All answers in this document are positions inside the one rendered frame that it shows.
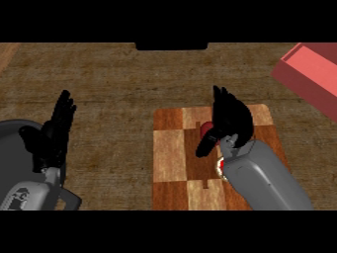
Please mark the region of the red cardboard box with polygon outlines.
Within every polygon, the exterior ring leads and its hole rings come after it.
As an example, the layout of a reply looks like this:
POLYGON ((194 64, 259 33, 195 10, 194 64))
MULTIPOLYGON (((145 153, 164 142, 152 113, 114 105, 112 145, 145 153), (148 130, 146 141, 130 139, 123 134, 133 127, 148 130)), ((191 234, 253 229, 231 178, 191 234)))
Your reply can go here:
POLYGON ((281 57, 272 76, 337 124, 337 42, 300 42, 281 57))

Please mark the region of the red and white round object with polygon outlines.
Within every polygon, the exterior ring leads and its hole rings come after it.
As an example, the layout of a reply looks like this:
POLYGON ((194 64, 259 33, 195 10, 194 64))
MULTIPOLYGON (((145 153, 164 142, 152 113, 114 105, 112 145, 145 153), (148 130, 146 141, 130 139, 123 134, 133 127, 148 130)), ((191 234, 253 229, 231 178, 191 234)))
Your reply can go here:
POLYGON ((216 173, 217 173, 219 178, 226 182, 228 179, 226 179, 226 177, 223 175, 223 157, 217 158, 214 169, 216 169, 216 173))

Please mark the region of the black appliance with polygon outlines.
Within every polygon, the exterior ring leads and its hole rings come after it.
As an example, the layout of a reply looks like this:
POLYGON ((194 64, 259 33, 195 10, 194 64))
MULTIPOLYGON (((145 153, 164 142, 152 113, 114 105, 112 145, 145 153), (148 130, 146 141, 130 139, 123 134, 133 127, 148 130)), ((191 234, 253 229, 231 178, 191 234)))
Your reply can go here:
POLYGON ((204 50, 207 42, 136 42, 136 50, 204 50))

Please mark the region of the red tomato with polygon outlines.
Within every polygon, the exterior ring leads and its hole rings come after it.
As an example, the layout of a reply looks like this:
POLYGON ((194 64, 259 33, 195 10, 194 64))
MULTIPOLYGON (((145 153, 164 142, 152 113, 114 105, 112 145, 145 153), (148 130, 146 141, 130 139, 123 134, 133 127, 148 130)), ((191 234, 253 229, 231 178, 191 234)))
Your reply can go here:
POLYGON ((220 131, 213 122, 205 122, 200 127, 200 138, 205 145, 216 146, 220 138, 220 131))

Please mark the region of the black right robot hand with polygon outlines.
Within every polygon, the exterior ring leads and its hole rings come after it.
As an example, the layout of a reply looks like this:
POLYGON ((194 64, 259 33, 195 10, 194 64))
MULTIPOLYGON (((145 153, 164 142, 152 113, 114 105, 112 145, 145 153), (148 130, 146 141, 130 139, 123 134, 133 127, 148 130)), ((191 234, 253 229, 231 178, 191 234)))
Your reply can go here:
MULTIPOLYGON (((213 86, 213 106, 211 106, 211 122, 220 131, 220 139, 225 136, 238 135, 234 147, 241 148, 254 134, 253 115, 245 104, 228 92, 226 88, 213 86)), ((195 156, 205 157, 213 149, 213 145, 198 142, 195 148, 195 156)))

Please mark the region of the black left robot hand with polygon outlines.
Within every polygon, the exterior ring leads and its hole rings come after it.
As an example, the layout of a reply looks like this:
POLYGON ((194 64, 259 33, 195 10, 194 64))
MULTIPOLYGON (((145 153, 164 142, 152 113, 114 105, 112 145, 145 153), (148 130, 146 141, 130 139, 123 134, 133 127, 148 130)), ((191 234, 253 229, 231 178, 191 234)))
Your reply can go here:
POLYGON ((68 133, 72 123, 75 105, 69 98, 69 92, 61 91, 56 99, 52 118, 43 127, 19 128, 19 136, 24 140, 27 151, 32 154, 32 171, 41 173, 47 168, 59 168, 65 162, 68 133))

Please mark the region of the checkered wooden cutting board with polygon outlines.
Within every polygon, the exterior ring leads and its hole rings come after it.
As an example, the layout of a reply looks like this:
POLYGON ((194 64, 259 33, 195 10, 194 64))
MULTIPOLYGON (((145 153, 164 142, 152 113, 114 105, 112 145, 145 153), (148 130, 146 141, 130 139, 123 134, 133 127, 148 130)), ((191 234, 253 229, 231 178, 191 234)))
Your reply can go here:
POLYGON ((210 107, 157 109, 154 112, 152 209, 231 211, 250 208, 216 173, 220 149, 195 157, 200 127, 211 120, 210 107))

